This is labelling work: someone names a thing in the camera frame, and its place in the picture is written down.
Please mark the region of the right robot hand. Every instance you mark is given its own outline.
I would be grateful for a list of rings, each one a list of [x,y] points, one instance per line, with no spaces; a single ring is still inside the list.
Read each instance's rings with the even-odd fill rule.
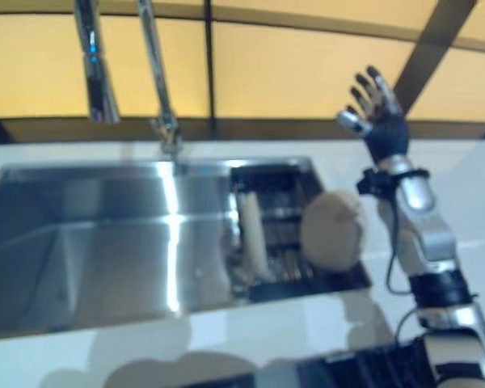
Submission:
[[[360,107],[347,105],[336,114],[337,123],[365,142],[375,164],[395,155],[407,155],[409,126],[401,104],[382,74],[373,65],[355,74],[357,85],[350,93]]]

